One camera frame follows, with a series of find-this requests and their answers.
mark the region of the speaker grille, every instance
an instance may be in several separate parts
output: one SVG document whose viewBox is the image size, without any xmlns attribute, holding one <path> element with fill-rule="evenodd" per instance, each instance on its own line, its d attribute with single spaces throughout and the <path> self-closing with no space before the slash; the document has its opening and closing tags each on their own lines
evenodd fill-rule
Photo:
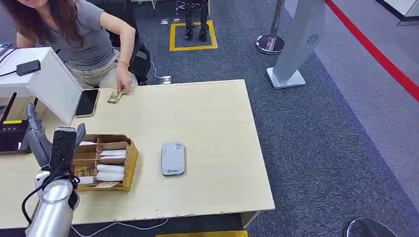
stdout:
<svg viewBox="0 0 419 237">
<path fill-rule="evenodd" d="M 319 35 L 317 33 L 314 33 L 310 35 L 310 37 L 307 39 L 307 44 L 312 45 L 316 43 L 319 40 Z"/>
</svg>

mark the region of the red line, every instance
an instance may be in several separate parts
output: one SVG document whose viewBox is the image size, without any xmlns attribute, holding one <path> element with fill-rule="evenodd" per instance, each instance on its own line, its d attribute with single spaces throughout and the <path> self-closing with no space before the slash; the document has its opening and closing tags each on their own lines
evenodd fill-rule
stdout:
<svg viewBox="0 0 419 237">
<path fill-rule="evenodd" d="M 332 0 L 326 0 L 327 5 L 362 44 L 362 46 L 377 60 L 378 63 L 419 102 L 419 86 L 399 70 L 381 51 L 349 20 Z"/>
</svg>

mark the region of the stanchion base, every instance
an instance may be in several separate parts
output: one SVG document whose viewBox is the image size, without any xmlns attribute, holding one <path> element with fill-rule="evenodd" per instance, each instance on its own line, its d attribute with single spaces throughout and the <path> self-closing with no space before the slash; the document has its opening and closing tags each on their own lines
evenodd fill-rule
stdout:
<svg viewBox="0 0 419 237">
<path fill-rule="evenodd" d="M 268 68 L 266 71 L 268 72 L 269 80 L 275 89 L 305 85 L 305 80 L 298 70 L 287 81 L 279 81 L 273 73 L 273 69 L 274 68 Z"/>
<path fill-rule="evenodd" d="M 345 230 L 345 237 L 397 237 L 385 224 L 370 218 L 353 220 Z"/>
<path fill-rule="evenodd" d="M 262 53 L 271 54 L 271 55 L 280 54 L 282 52 L 282 49 L 285 46 L 285 40 L 279 36 L 276 36 L 275 45 L 272 51 L 267 50 L 268 40 L 269 40 L 269 35 L 259 36 L 259 38 L 257 38 L 256 40 L 257 50 L 259 50 Z"/>
</svg>

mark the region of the woman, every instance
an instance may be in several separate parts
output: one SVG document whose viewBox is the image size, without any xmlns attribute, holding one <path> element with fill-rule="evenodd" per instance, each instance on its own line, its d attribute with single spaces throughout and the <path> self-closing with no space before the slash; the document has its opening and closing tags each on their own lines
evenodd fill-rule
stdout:
<svg viewBox="0 0 419 237">
<path fill-rule="evenodd" d="M 60 48 L 65 65 L 83 89 L 113 87 L 129 93 L 137 85 L 128 71 L 135 29 L 86 0 L 2 0 L 17 30 L 19 48 L 42 45 Z M 109 34 L 120 36 L 121 52 Z"/>
</svg>

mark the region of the bracelet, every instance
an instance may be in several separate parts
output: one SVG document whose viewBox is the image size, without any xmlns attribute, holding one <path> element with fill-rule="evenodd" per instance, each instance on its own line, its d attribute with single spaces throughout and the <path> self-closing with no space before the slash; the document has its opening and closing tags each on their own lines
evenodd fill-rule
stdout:
<svg viewBox="0 0 419 237">
<path fill-rule="evenodd" d="M 126 63 L 126 62 L 123 62 L 123 61 L 118 61 L 118 63 L 123 63 L 123 64 L 125 64 L 127 67 L 129 67 L 129 64 L 128 64 L 128 63 Z"/>
</svg>

